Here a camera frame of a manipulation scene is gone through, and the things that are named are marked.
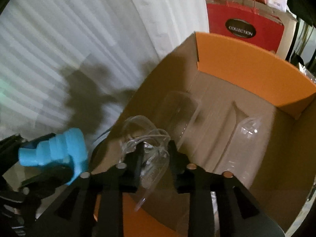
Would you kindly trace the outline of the blue collapsible funnel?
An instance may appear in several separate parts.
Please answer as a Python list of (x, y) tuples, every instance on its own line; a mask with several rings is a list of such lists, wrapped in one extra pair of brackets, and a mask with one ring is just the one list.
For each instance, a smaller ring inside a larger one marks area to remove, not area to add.
[(79, 128), (70, 128), (62, 134), (40, 141), (35, 148), (19, 148), (18, 159), (22, 166), (27, 167), (54, 164), (70, 166), (73, 176), (67, 185), (88, 170), (88, 152), (84, 135)]

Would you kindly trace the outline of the clear plastic packaging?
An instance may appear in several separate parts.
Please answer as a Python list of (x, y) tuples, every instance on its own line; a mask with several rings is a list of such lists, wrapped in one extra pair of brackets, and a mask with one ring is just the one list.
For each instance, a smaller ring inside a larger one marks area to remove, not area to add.
[[(144, 143), (144, 159), (141, 165), (141, 197), (135, 205), (139, 210), (146, 199), (164, 176), (170, 163), (168, 142), (175, 141), (181, 148), (189, 136), (189, 130), (196, 124), (202, 108), (202, 102), (189, 93), (171, 91), (154, 112), (153, 120), (137, 115), (124, 121), (120, 146), (122, 157), (134, 152), (137, 144)], [(226, 146), (214, 160), (214, 173), (230, 171), (241, 175), (242, 181), (249, 179), (246, 163), (258, 141), (261, 119), (250, 117), (236, 103), (229, 106), (235, 116), (235, 125), (230, 133)]]

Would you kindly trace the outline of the orange cardboard fruit box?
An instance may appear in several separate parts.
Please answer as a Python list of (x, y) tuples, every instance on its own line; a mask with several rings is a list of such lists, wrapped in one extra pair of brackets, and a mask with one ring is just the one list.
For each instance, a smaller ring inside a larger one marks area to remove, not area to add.
[(208, 172), (232, 170), (285, 233), (303, 222), (315, 182), (315, 84), (269, 51), (196, 32), (135, 92), (93, 173), (118, 160), (120, 128), (142, 115)]

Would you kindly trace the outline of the red collection gift box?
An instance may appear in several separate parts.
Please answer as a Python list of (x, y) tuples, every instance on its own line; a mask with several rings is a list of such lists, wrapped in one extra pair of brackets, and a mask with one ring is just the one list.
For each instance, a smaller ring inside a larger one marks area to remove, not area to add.
[(238, 3), (208, 0), (206, 2), (209, 31), (236, 38), (268, 51), (277, 52), (284, 32), (284, 25), (258, 9)]

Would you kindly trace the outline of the large brown cardboard box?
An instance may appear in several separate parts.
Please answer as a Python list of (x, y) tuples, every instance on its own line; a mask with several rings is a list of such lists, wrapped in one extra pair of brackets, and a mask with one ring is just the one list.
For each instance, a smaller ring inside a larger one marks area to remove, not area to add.
[(262, 3), (256, 2), (256, 8), (273, 16), (277, 16), (283, 23), (284, 32), (276, 55), (281, 59), (285, 59), (293, 41), (295, 29), (297, 26), (297, 19), (290, 12), (282, 12), (280, 10), (270, 8), (268, 5), (264, 5)]

